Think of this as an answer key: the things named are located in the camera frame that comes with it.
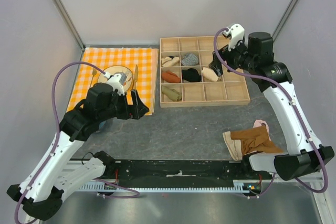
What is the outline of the olive green white-band underwear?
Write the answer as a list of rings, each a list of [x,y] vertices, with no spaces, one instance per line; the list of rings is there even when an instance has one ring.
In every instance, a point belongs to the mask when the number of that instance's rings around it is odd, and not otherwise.
[[[182,99],[182,94],[180,92],[166,86],[162,86],[162,93],[174,102],[181,101]]]

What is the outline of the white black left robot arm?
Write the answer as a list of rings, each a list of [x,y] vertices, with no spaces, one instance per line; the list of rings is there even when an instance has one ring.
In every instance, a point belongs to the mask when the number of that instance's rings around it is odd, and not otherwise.
[[[34,220],[48,220],[62,203],[80,186],[99,177],[111,178],[115,159],[104,151],[69,176],[60,173],[73,154],[96,132],[100,124],[112,118],[140,119],[149,112],[136,89],[131,90],[132,104],[116,85],[97,83],[64,118],[57,122],[55,139],[33,172],[20,184],[11,185],[7,194],[16,201],[16,211],[22,209]]]

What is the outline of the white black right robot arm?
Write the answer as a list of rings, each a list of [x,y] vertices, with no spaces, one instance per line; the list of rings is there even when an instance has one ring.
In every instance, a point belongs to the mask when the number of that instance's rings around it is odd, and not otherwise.
[[[286,152],[280,154],[250,154],[240,172],[248,179],[265,171],[276,173],[283,180],[298,180],[322,171],[326,182],[326,164],[334,158],[334,150],[324,146],[310,127],[287,66],[274,60],[273,43],[269,33],[251,33],[245,42],[243,31],[237,33],[228,28],[219,30],[214,37],[215,63],[258,85],[275,112],[287,145]]]

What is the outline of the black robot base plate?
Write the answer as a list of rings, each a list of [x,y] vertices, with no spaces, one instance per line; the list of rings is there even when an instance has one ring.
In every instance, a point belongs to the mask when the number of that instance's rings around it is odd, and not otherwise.
[[[107,166],[102,179],[128,188],[232,187],[234,180],[271,179],[241,162],[122,159]]]

